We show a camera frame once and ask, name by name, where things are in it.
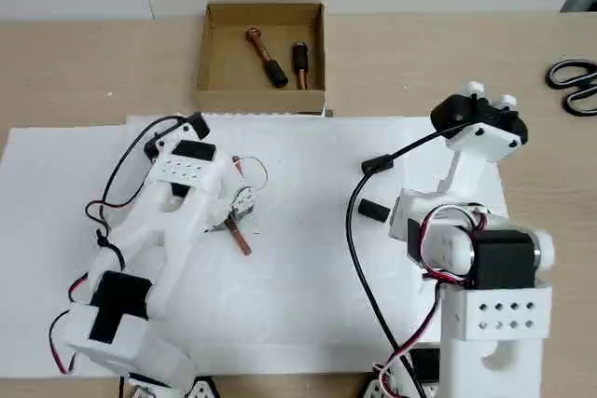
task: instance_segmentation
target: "white paper sheet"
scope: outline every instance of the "white paper sheet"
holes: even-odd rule
[[[346,201],[360,178],[360,162],[425,134],[428,119],[208,119],[211,142],[259,157],[270,180],[254,213],[241,222],[253,254],[242,256],[227,232],[206,235],[178,284],[164,331],[203,373],[368,370],[389,349],[346,249]],[[67,306],[67,285],[96,251],[94,227],[82,207],[101,193],[143,121],[132,119],[126,129],[11,132],[0,165],[0,299],[10,310],[0,332],[1,377],[57,375],[46,330]],[[398,161],[375,176],[365,197],[392,207],[405,181],[410,188],[432,189],[450,158],[443,143],[428,144],[404,158],[406,168]],[[135,154],[113,198],[132,191],[146,166]],[[495,167],[488,168],[479,199],[505,209]],[[404,244],[390,240],[387,229],[354,218],[371,286],[396,336],[404,337],[430,305],[431,288],[422,287]],[[437,325],[427,338],[437,340]],[[89,362],[79,363],[77,372],[105,374]]]

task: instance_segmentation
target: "cardboard box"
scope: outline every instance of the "cardboard box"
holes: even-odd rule
[[[197,98],[210,112],[321,114],[326,101],[325,8],[321,2],[210,2],[205,12]],[[247,41],[248,28],[261,30],[271,57],[288,85],[275,88]],[[292,45],[309,47],[308,90],[299,90]]]

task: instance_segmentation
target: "wooden table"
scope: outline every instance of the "wooden table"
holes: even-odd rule
[[[596,121],[566,115],[543,74],[597,59],[591,14],[391,14],[327,21],[328,105],[336,116],[426,115],[468,80],[511,93],[530,142],[501,165],[508,208],[556,241],[544,397],[597,392]],[[201,19],[0,25],[0,142],[12,126],[121,123],[194,108]],[[355,397],[358,375],[218,377],[224,398]],[[114,397],[107,379],[0,380],[3,397]]]

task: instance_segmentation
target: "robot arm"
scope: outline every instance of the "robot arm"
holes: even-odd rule
[[[168,304],[191,250],[201,237],[231,216],[254,206],[253,188],[222,148],[206,143],[201,115],[191,116],[152,138],[153,161],[142,190],[109,239],[128,265],[143,250],[159,246],[165,261],[157,278],[120,272],[114,251],[103,248],[89,274],[92,300],[74,304],[65,341],[120,376],[149,377],[187,391],[195,379],[190,358],[154,328]]]
[[[515,105],[510,96],[490,104],[483,87],[471,83],[464,95],[434,109],[436,130],[493,118],[446,135],[454,151],[448,176],[431,193],[403,189],[392,214],[390,237],[407,243],[414,263],[463,279],[442,286],[438,398],[540,396],[551,286],[538,274],[554,263],[553,241],[545,231],[492,214],[475,198],[485,165],[526,144],[518,115],[495,118]],[[391,384],[411,391],[403,371],[390,372]]]

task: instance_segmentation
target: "scissors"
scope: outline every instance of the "scissors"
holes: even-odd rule
[[[586,73],[566,79],[557,79],[556,74],[565,67],[585,69]],[[581,100],[597,94],[597,84],[593,84],[593,81],[595,80],[597,80],[597,62],[577,58],[571,58],[553,64],[545,75],[545,82],[552,89],[562,90],[576,88],[575,92],[569,93],[562,99],[562,107],[564,110],[568,114],[576,117],[597,116],[597,106],[592,108],[581,108],[575,105],[576,100]]]

